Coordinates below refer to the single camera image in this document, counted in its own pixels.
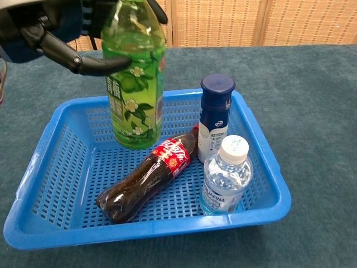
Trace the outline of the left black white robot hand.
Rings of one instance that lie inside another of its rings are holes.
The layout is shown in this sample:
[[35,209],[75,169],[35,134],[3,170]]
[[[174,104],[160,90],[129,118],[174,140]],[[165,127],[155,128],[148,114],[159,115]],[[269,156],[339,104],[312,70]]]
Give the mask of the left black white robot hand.
[[82,58],[67,45],[99,38],[116,1],[1,1],[1,58],[26,63],[44,55],[75,74],[105,76],[129,66],[118,59]]

